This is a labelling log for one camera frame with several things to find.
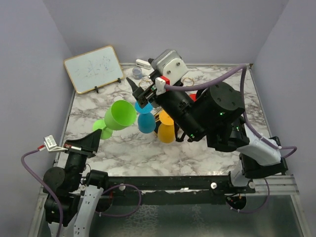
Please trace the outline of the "green wine glass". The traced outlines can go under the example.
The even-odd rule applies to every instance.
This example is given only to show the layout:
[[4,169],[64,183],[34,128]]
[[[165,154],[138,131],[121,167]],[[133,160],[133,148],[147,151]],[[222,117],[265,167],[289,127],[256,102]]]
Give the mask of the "green wine glass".
[[105,112],[104,118],[97,120],[92,131],[101,129],[101,140],[109,139],[114,131],[123,130],[133,125],[137,118],[134,106],[125,100],[115,101]]

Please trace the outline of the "yellow wine glass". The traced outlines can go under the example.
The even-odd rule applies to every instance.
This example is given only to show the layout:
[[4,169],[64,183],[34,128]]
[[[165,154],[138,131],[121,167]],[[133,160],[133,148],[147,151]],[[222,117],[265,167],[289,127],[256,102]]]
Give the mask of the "yellow wine glass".
[[175,140],[174,121],[168,113],[162,110],[159,114],[158,139],[163,143],[171,143]]

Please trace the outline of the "red wine glass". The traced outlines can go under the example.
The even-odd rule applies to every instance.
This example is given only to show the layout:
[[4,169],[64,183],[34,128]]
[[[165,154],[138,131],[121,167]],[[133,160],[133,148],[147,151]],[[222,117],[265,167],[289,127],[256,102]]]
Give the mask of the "red wine glass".
[[197,95],[196,94],[190,94],[189,97],[193,100],[196,101]]

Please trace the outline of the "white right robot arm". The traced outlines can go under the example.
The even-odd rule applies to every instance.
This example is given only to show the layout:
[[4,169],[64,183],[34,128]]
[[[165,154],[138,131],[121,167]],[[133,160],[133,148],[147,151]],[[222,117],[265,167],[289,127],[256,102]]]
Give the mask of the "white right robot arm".
[[156,94],[153,86],[144,90],[127,79],[133,96],[141,108],[157,103],[171,117],[174,132],[183,130],[188,142],[206,138],[207,146],[220,152],[239,152],[237,167],[229,172],[227,188],[238,193],[251,179],[266,178],[288,170],[285,158],[278,150],[279,139],[268,141],[255,136],[242,114],[245,112],[243,96],[225,82],[219,82],[197,92],[193,100],[183,91]]

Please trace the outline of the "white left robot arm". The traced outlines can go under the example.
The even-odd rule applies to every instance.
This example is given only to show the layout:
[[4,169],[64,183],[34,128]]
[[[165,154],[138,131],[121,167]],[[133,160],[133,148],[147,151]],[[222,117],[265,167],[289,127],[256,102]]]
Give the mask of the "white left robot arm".
[[98,151],[102,130],[75,140],[66,140],[59,147],[53,136],[44,138],[44,146],[49,152],[68,154],[63,168],[53,167],[44,174],[47,185],[44,192],[53,191],[44,204],[45,219],[52,236],[87,237],[99,198],[109,189],[107,172],[91,170],[84,183],[83,196],[74,192],[80,187],[83,172],[88,158]]

